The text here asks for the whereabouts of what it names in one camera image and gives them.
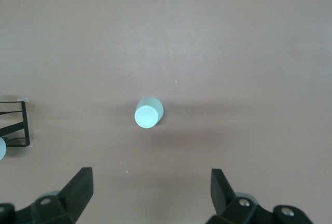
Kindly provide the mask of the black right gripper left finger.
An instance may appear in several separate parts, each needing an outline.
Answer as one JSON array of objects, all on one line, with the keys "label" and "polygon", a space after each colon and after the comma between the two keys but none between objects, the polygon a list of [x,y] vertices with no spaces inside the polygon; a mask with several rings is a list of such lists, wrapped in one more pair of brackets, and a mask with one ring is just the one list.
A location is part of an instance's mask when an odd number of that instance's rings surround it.
[{"label": "black right gripper left finger", "polygon": [[76,223],[92,196],[93,171],[83,167],[62,190],[45,193],[21,210],[2,203],[1,223]]}]

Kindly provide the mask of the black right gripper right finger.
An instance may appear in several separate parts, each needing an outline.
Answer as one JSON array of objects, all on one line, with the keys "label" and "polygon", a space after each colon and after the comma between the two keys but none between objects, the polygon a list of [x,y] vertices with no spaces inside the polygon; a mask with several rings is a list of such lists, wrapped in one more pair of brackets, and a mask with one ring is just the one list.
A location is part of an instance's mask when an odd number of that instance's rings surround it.
[{"label": "black right gripper right finger", "polygon": [[272,212],[247,196],[237,196],[221,169],[211,170],[210,195],[216,214],[207,223],[312,223],[300,209],[277,205]]}]

